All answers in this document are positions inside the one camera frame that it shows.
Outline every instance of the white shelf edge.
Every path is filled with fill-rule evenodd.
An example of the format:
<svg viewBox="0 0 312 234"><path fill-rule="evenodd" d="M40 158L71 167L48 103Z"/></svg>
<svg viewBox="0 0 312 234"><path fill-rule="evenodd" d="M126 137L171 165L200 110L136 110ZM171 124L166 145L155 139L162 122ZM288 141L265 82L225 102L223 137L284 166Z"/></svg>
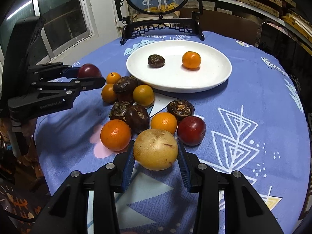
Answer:
<svg viewBox="0 0 312 234"><path fill-rule="evenodd" d="M261 10L259 8L256 8L254 6L251 6L249 4L240 2L240 1L236 1L236 0L215 0L215 1L221 1L221 2L227 2L227 3L231 3L231 4L235 4L241 7L244 7L246 9L250 9L252 11L258 12L272 20L274 20L275 22L281 24L282 26L284 26L285 28L287 28L289 31L291 31L292 33L294 33L295 35L297 35L299 38L301 38L311 49L312 49L312 43L306 38L304 37L299 31L297 31L294 27L292 27L291 25L289 25L288 23L284 22L283 20L281 20L278 17L275 17L274 15Z"/></svg>

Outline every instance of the pink flower print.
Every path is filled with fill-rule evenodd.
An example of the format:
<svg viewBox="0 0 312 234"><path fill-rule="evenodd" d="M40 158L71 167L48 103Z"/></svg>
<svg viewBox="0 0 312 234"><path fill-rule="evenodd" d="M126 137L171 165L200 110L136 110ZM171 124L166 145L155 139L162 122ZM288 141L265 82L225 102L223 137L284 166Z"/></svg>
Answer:
<svg viewBox="0 0 312 234"><path fill-rule="evenodd" d="M96 125L93 128L94 134L90 137L90 143L96 144L94 146L94 156L98 159L103 159L113 154L113 151L106 148L101 142L100 133L102 127L102 125Z"/></svg>

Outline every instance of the tablecloth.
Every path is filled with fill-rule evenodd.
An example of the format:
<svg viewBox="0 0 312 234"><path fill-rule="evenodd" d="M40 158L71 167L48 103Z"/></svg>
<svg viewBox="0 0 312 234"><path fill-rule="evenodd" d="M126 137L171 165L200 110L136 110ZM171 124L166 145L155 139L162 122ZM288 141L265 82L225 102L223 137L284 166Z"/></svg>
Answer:
<svg viewBox="0 0 312 234"><path fill-rule="evenodd" d="M308 188L310 151L300 99L278 60L251 45L213 32L204 32L205 41L175 30L151 34L154 35L128 40L123 46L119 39L112 41L73 66L93 63L104 77L110 72L126 76L126 60L133 51L163 40L197 41L224 53L233 67L225 83L193 94L155 91L155 104L148 111L150 116L165 111L167 103L177 98L190 101L195 115L204 119L207 131L200 145L186 150L217 171L240 170L271 209L284 233L291 233ZM99 139L111 109L103 103L100 93L101 89L81 92L72 109L38 119L35 142L51 194L72 171L93 172L115 157ZM116 194L121 233L191 233L197 198L197 194L189 194L184 188L177 162L158 172L136 163L129 189L123 195ZM88 232L92 233L92 194L89 200ZM221 191L219 209L219 233L224 233Z"/></svg>

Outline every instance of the dark red fruit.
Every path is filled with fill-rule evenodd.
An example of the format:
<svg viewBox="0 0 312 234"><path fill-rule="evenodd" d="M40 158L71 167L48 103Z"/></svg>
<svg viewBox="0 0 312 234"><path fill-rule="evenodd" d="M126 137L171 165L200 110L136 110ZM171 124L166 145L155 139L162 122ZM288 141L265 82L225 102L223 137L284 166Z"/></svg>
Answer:
<svg viewBox="0 0 312 234"><path fill-rule="evenodd" d="M200 144L205 137L206 124L198 117L184 118L177 127L177 136L180 141L189 146Z"/></svg>
<svg viewBox="0 0 312 234"><path fill-rule="evenodd" d="M101 77L102 73L99 68L91 63L86 63L78 70L78 78L84 77Z"/></svg>

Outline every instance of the tangerine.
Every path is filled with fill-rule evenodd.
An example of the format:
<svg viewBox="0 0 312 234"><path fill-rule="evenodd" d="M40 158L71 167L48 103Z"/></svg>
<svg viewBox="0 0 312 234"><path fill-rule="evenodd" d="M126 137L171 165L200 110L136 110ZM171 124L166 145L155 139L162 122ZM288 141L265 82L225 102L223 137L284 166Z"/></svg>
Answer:
<svg viewBox="0 0 312 234"><path fill-rule="evenodd" d="M202 58L200 57L200 55L193 51L188 51L182 56L182 64L185 68L198 68L201 62Z"/></svg>
<svg viewBox="0 0 312 234"><path fill-rule="evenodd" d="M119 75L117 72L111 72L106 77L106 83L115 84L120 78L121 78L121 75Z"/></svg>
<svg viewBox="0 0 312 234"><path fill-rule="evenodd" d="M130 127L122 120L113 119L103 126L100 139L112 151L123 150L131 140Z"/></svg>
<svg viewBox="0 0 312 234"><path fill-rule="evenodd" d="M151 87L146 84L139 85L132 93L133 100L138 105L149 106L154 102L154 92Z"/></svg>
<svg viewBox="0 0 312 234"><path fill-rule="evenodd" d="M151 129L163 129L174 134L177 130L177 119L171 113L158 113L151 120Z"/></svg>
<svg viewBox="0 0 312 234"><path fill-rule="evenodd" d="M103 87L101 96L102 96L103 101L108 104L111 104L117 100L117 95L113 91L112 83L109 83Z"/></svg>

